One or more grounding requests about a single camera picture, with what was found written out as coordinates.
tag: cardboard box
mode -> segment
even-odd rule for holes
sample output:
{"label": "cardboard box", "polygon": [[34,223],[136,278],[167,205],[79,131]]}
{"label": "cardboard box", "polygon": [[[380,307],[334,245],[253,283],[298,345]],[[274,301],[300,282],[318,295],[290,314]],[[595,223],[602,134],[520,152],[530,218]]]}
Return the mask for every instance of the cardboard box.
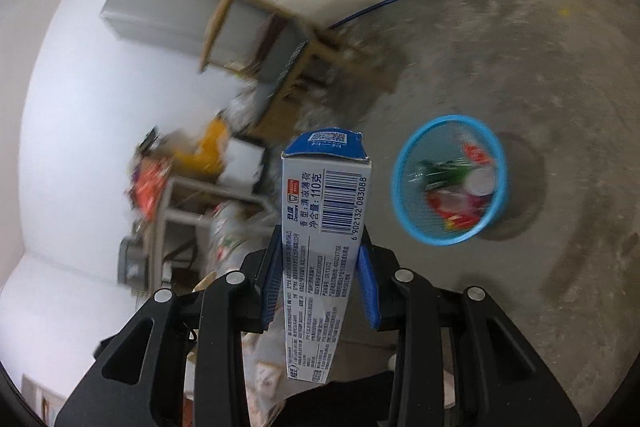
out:
{"label": "cardboard box", "polygon": [[308,132],[282,153],[289,378],[326,382],[354,279],[370,178],[359,133]]}

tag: gray floor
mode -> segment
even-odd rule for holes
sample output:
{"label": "gray floor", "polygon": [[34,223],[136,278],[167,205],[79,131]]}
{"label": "gray floor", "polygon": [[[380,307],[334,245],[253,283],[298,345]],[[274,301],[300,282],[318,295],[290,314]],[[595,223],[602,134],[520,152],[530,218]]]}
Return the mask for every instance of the gray floor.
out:
{"label": "gray floor", "polygon": [[[373,240],[434,285],[484,286],[589,421],[640,349],[639,0],[402,0],[347,29],[394,92],[340,79],[301,125],[364,133]],[[396,221],[390,176],[421,124],[457,112],[499,133],[512,203],[484,237],[433,248]]]}

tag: wooden chair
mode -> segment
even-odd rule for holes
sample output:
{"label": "wooden chair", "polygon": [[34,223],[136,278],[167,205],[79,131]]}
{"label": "wooden chair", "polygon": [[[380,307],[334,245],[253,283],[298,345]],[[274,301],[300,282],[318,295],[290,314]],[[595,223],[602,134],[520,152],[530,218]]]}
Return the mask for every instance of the wooden chair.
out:
{"label": "wooden chair", "polygon": [[[270,13],[262,35],[254,45],[252,58],[241,68],[237,64],[223,64],[210,58],[216,38],[235,1],[252,4]],[[320,58],[364,82],[389,90],[382,76],[356,60],[368,57],[366,50],[347,42],[336,32],[322,29],[268,1],[220,0],[207,25],[200,55],[200,72],[213,64],[255,78],[258,118],[247,134],[265,140],[286,140],[298,120],[300,105],[308,91],[307,84],[313,81],[304,73],[309,61]]]}

